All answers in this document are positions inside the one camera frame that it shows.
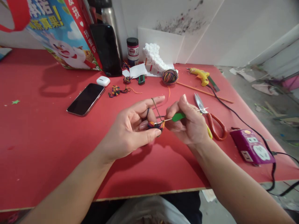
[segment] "red table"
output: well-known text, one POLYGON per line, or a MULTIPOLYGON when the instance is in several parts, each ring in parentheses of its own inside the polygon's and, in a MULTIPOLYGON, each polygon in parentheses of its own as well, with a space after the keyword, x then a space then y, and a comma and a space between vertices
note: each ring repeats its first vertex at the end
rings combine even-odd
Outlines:
MULTIPOLYGON (((211 74, 220 88, 219 96, 234 101, 227 103, 245 122, 259 131, 273 151, 283 149, 253 114, 220 71, 209 65, 176 64, 179 81, 201 87, 186 67, 197 67, 211 74)), ((77 117, 66 108, 87 84, 102 75, 97 71, 65 70, 45 50, 14 49, 0 61, 0 210, 36 206, 64 180, 105 136, 118 112, 145 98, 165 95, 168 88, 159 78, 148 77, 145 85, 133 80, 136 92, 109 98, 112 85, 124 89, 123 78, 111 78, 106 92, 86 117, 77 117)), ((166 108, 186 93, 193 102, 194 90, 178 84, 170 86, 170 98, 159 107, 166 108)), ((214 97, 198 92, 208 111, 225 126, 247 128, 214 97)), ((244 163, 230 137, 217 144, 257 182, 271 181, 272 165, 254 167, 244 163)), ((277 155, 276 180, 299 179, 299 170, 292 160, 277 155)), ((107 174, 95 199, 121 198, 162 192, 179 192, 210 187, 199 164, 175 135, 164 130, 154 143, 142 147, 126 158, 117 160, 107 174)))

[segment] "red bag handle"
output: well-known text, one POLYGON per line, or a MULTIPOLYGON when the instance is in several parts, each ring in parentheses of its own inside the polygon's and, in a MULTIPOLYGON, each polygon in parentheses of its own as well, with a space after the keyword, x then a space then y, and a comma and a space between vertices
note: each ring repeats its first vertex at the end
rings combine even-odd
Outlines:
POLYGON ((12 13, 12 19, 15 24, 14 29, 9 29, 0 25, 0 30, 11 33, 13 31, 22 31, 30 22, 30 13, 27 0, 7 0, 8 7, 12 13))

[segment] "hand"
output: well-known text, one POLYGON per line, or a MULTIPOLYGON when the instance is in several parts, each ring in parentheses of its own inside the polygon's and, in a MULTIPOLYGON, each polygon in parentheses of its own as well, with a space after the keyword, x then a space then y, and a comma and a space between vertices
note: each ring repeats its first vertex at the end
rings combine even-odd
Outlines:
POLYGON ((178 112, 183 112, 186 115, 186 118, 177 122, 172 120, 165 122, 165 127, 174 132, 187 145, 199 144, 210 140, 206 121, 199 111, 196 112, 197 110, 196 106, 188 103, 185 94, 166 110, 167 118, 165 119, 172 118, 178 112))
POLYGON ((146 99, 118 114, 109 132, 95 149, 100 152, 105 162, 110 163, 125 157, 161 134, 161 130, 157 128, 147 130, 147 124, 148 121, 157 122, 151 108, 154 106, 153 100, 157 105, 164 99, 165 96, 146 99))

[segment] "smartphone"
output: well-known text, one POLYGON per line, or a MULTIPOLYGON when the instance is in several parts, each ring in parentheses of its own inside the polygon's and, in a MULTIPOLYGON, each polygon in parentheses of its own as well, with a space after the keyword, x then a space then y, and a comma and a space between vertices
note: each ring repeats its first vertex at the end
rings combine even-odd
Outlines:
POLYGON ((90 83, 79 96, 77 96, 66 111, 78 116, 85 116, 104 92, 104 86, 90 83))
POLYGON ((91 24, 90 31, 107 76, 122 76, 121 61, 118 57, 116 38, 112 26, 91 24))

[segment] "forearm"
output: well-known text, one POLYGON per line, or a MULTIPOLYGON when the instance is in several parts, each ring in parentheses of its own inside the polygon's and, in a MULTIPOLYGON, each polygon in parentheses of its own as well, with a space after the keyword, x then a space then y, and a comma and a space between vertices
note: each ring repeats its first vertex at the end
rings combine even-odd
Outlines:
POLYGON ((74 171, 24 219, 25 223, 81 223, 112 163, 97 151, 74 171))
POLYGON ((293 223, 275 200, 209 140, 190 146, 218 200, 237 223, 293 223))

